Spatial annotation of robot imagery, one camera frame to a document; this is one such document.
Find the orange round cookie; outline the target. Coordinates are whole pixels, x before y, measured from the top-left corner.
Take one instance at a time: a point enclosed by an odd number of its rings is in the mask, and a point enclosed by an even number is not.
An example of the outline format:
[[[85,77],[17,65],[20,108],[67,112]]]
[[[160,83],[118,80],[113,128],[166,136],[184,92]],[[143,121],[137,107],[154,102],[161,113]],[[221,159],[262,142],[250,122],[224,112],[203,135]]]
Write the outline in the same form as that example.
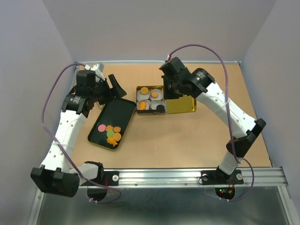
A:
[[[152,96],[153,98],[157,98],[157,97],[158,97],[158,93],[157,93],[156,91],[153,91],[153,92],[151,93],[151,96]]]

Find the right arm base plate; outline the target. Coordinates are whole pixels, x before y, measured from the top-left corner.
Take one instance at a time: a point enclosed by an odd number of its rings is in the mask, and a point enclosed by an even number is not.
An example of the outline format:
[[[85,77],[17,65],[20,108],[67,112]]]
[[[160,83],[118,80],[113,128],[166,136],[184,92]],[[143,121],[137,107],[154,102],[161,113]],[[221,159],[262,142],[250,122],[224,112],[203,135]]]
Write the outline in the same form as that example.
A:
[[[241,170],[234,170],[231,175],[224,173],[218,168],[215,170],[202,170],[201,180],[203,185],[229,185],[243,184],[243,176]]]

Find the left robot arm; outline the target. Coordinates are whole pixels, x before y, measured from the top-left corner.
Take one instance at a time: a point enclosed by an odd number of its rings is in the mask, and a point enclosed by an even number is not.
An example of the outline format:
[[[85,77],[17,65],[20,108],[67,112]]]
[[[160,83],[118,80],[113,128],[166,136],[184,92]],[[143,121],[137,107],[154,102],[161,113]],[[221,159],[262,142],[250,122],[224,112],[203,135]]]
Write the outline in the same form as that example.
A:
[[[43,193],[73,197],[84,182],[98,185],[104,181],[101,163],[88,161],[78,168],[71,160],[80,130],[94,104],[105,105],[127,94],[113,74],[99,80],[96,77],[95,71],[80,70],[75,86],[63,100],[56,133],[44,128],[53,142],[41,165],[30,173]]]

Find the gold square tin box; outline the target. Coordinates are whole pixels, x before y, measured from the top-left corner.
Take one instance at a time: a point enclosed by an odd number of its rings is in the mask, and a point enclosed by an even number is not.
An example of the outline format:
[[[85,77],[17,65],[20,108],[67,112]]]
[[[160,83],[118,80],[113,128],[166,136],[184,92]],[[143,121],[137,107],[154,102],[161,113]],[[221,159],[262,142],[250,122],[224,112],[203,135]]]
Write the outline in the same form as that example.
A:
[[[162,85],[137,86],[136,112],[138,115],[166,114],[164,87]]]

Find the round tan biscuit cookie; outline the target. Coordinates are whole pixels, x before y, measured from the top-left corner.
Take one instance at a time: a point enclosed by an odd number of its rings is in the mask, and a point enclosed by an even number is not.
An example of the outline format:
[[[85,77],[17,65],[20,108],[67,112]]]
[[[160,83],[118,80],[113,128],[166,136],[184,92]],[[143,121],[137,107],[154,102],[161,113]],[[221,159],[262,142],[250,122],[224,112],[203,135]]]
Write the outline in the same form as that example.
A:
[[[140,93],[141,93],[142,95],[147,95],[147,94],[149,93],[149,89],[148,89],[147,87],[142,87],[142,88],[140,89]]]

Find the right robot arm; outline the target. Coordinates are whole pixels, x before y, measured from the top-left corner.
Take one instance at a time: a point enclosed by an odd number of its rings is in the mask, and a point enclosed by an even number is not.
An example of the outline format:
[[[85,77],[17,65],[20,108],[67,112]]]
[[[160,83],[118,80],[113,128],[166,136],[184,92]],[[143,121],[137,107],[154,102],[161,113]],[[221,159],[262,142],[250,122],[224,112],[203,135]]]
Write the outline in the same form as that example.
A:
[[[213,76],[203,68],[190,72],[178,57],[174,57],[159,69],[163,72],[166,99],[191,96],[208,107],[230,129],[227,152],[216,169],[216,179],[226,183],[266,126],[265,120],[247,115],[225,96]]]

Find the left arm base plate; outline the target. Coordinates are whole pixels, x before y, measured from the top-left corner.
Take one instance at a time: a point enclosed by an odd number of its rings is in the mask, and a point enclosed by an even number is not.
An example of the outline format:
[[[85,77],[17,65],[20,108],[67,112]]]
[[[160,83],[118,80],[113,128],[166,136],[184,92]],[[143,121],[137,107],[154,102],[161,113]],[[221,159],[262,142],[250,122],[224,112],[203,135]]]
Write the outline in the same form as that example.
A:
[[[108,185],[108,186],[118,186],[119,185],[119,179],[113,179],[113,176],[119,177],[119,171],[117,170],[104,170],[103,175],[100,177],[96,177],[94,179],[91,179],[91,181],[101,184],[101,185]]]

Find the black sandwich cookie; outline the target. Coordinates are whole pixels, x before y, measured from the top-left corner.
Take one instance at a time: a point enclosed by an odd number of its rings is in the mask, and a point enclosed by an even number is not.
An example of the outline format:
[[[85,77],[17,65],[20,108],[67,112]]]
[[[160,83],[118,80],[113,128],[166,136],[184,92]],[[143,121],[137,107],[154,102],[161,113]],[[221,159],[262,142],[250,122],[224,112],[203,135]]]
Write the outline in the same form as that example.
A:
[[[165,107],[164,107],[163,105],[158,105],[158,106],[156,107],[156,110],[162,112],[162,111],[165,110]]]

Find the gold tin lid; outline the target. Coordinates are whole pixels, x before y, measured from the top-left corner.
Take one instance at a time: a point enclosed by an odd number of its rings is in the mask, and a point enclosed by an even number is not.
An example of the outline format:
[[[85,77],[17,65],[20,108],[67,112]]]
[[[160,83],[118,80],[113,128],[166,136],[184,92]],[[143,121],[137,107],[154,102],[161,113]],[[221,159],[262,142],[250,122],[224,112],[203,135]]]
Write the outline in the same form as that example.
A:
[[[192,113],[197,109],[196,100],[191,96],[184,95],[178,99],[166,100],[166,112],[168,114]]]

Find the orange fish cookie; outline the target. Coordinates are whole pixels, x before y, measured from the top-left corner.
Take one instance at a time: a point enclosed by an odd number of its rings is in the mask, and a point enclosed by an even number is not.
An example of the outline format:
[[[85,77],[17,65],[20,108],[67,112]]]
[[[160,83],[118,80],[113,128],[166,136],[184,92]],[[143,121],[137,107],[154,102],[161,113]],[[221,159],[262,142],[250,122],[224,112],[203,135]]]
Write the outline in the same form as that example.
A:
[[[144,102],[144,101],[140,102],[140,104],[139,104],[139,110],[145,110],[146,106],[147,106],[146,102]]]

